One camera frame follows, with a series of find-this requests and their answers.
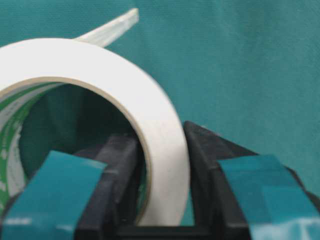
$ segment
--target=teal clamp pad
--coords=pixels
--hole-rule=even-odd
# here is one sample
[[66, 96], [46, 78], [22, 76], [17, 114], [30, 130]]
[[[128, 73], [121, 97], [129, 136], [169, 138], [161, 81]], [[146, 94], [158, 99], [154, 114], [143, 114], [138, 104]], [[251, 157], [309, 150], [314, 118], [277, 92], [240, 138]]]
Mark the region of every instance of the teal clamp pad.
[[320, 240], [320, 215], [273, 155], [219, 160], [253, 240]]
[[51, 151], [7, 213], [2, 240], [72, 240], [107, 165]]

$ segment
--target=teal cloth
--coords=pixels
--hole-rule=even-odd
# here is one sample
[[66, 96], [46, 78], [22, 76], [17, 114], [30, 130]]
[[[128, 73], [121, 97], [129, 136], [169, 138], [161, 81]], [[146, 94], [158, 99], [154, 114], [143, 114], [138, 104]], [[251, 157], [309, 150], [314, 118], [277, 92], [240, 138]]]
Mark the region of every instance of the teal cloth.
[[[0, 46], [74, 38], [130, 8], [140, 22], [107, 48], [153, 76], [181, 121], [275, 153], [320, 195], [320, 1], [2, 0]], [[50, 149], [72, 153], [130, 129], [103, 99], [61, 87], [25, 121], [23, 165], [30, 175]]]
[[318, 240], [320, 215], [273, 155], [219, 161], [249, 224], [252, 240]]
[[2, 224], [2, 240], [73, 240], [107, 165], [51, 151]]

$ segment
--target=masking tape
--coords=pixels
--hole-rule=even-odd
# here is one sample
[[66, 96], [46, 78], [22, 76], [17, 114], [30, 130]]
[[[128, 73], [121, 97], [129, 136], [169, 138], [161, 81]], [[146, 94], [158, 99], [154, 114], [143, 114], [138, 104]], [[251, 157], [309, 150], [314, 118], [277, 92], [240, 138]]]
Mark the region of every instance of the masking tape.
[[[18, 140], [32, 104], [62, 83], [73, 84], [114, 104], [139, 137], [147, 167], [147, 196], [138, 224], [180, 223], [189, 191], [187, 143], [172, 103], [149, 75], [104, 48], [73, 39], [40, 38], [0, 48], [0, 81], [0, 141], [4, 141], [0, 199], [1, 194], [11, 195], [5, 183], [8, 173], [14, 179], [13, 192], [25, 184], [18, 173], [22, 171]], [[11, 154], [15, 164], [9, 167], [10, 151], [15, 153]]]

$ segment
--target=white tape roll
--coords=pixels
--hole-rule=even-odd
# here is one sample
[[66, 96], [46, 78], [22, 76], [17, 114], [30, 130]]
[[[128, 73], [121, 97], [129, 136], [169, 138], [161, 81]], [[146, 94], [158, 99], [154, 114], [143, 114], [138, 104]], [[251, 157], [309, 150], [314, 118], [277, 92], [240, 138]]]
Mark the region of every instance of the white tape roll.
[[180, 223], [189, 191], [188, 148], [173, 105], [149, 75], [104, 48], [43, 38], [0, 48], [0, 80], [2, 99], [39, 83], [61, 82], [113, 103], [135, 129], [146, 159], [147, 201], [139, 224]]

